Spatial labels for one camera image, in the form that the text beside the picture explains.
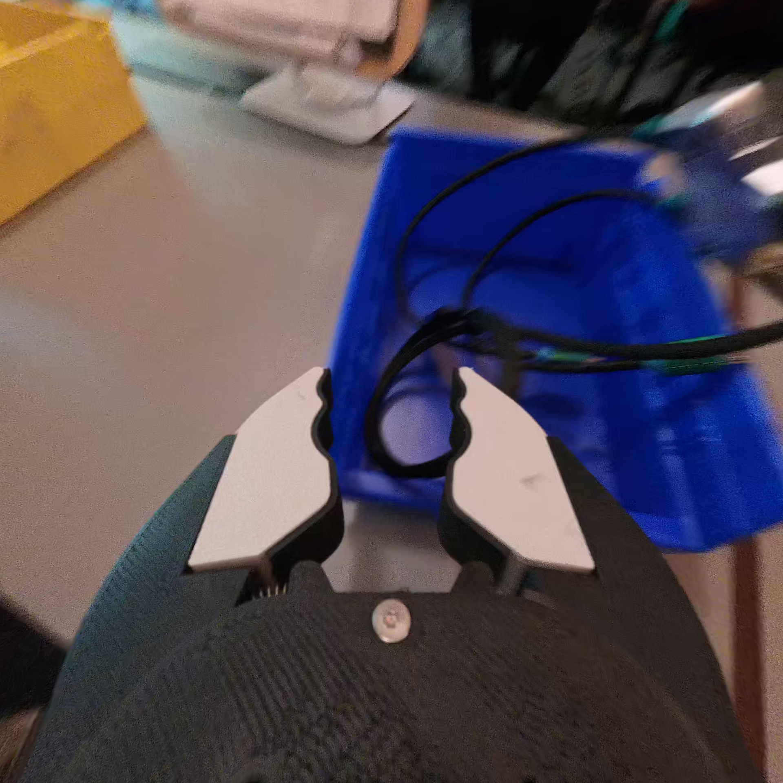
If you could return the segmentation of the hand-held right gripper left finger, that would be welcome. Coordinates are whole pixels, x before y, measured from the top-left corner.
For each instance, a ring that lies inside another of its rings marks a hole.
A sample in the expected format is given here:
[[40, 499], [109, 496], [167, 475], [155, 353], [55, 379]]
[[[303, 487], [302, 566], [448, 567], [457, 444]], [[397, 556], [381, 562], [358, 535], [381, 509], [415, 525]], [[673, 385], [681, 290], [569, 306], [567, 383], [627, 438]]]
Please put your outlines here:
[[331, 375], [314, 367], [238, 428], [187, 562], [193, 573], [268, 564], [286, 579], [338, 549], [345, 516], [330, 447]]

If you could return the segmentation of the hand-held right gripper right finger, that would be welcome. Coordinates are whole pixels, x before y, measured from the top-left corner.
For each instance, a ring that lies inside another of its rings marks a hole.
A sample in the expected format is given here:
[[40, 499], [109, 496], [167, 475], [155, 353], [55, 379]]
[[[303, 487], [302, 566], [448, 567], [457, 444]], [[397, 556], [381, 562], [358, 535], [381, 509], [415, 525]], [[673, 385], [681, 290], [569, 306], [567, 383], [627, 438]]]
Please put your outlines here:
[[485, 564], [497, 593], [530, 570], [589, 575], [593, 555], [543, 428], [473, 369], [453, 374], [438, 537], [459, 564]]

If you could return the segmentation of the yellow plastic bin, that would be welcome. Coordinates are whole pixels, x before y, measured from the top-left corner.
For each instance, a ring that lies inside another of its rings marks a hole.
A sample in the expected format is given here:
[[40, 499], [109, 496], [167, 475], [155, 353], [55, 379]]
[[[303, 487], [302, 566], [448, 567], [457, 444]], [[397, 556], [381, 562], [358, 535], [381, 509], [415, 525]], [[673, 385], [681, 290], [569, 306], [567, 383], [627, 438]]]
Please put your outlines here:
[[146, 114], [110, 21], [1, 3], [1, 223], [128, 138]]

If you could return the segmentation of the blue plastic bin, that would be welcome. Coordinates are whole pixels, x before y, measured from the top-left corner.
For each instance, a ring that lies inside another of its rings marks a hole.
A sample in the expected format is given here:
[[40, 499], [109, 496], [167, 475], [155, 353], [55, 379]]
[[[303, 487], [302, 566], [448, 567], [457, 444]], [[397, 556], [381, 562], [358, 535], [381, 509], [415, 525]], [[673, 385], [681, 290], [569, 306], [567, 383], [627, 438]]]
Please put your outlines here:
[[[519, 142], [401, 128], [380, 166], [330, 357], [344, 493], [436, 511], [441, 478], [388, 476], [367, 406], [416, 328], [441, 310], [590, 343], [729, 333], [646, 150], [557, 146], [441, 191]], [[781, 521], [781, 440], [751, 369], [684, 374], [643, 360], [594, 374], [525, 371], [518, 400], [666, 551], [708, 551]]]

